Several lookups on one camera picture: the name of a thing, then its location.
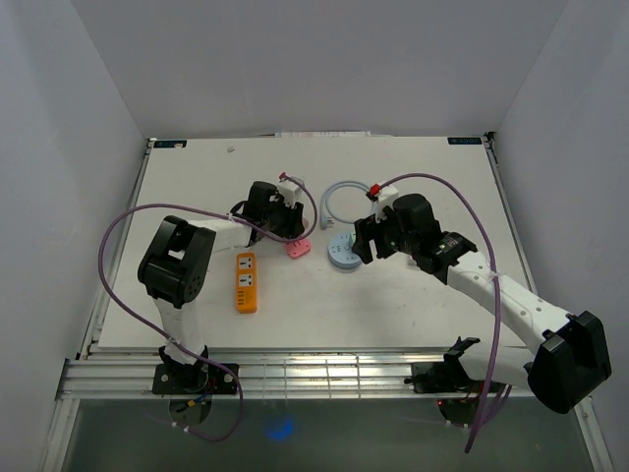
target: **orange power strip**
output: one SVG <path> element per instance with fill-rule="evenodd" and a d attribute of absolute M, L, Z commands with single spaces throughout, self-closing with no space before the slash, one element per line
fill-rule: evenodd
<path fill-rule="evenodd" d="M 236 310 L 238 313 L 257 311 L 257 274 L 254 253 L 236 256 Z"/>

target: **power outlet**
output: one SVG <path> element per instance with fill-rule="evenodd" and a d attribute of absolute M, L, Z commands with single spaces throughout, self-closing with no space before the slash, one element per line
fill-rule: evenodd
<path fill-rule="evenodd" d="M 238 276 L 239 287 L 251 287 L 254 284 L 254 275 L 252 273 L 241 273 Z"/>
<path fill-rule="evenodd" d="M 252 268 L 253 266 L 254 266 L 254 260 L 250 257 L 238 259 L 238 268 L 240 270 L 243 270 L 245 268 Z"/>

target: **black label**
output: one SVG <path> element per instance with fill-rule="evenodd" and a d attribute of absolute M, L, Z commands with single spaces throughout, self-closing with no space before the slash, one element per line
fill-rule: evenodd
<path fill-rule="evenodd" d="M 156 141 L 153 143 L 153 148 L 155 149 L 166 149 L 166 148 L 185 148 L 188 142 L 186 140 L 179 141 Z"/>
<path fill-rule="evenodd" d="M 481 138 L 448 138 L 449 145 L 481 145 Z"/>

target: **white wall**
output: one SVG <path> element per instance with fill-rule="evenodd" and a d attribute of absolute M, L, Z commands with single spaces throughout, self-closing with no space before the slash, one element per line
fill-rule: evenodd
<path fill-rule="evenodd" d="M 0 469 L 35 470 L 143 137 L 70 0 L 0 1 Z"/>
<path fill-rule="evenodd" d="M 73 0 L 151 137 L 495 130 L 566 0 Z"/>
<path fill-rule="evenodd" d="M 498 133 L 498 161 L 536 282 L 605 325 L 612 376 L 594 395 L 629 470 L 629 5 L 571 0 Z"/>

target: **gray floor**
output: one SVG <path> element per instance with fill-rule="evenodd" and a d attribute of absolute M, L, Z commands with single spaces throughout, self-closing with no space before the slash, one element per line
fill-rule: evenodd
<path fill-rule="evenodd" d="M 201 425 L 224 431 L 234 401 L 217 401 Z M 557 415 L 534 398 L 510 399 L 480 434 L 440 421 L 433 400 L 249 401 L 236 434 L 208 443 L 155 423 L 166 401 L 83 401 L 66 471 L 406 471 L 593 470 L 574 413 Z"/>

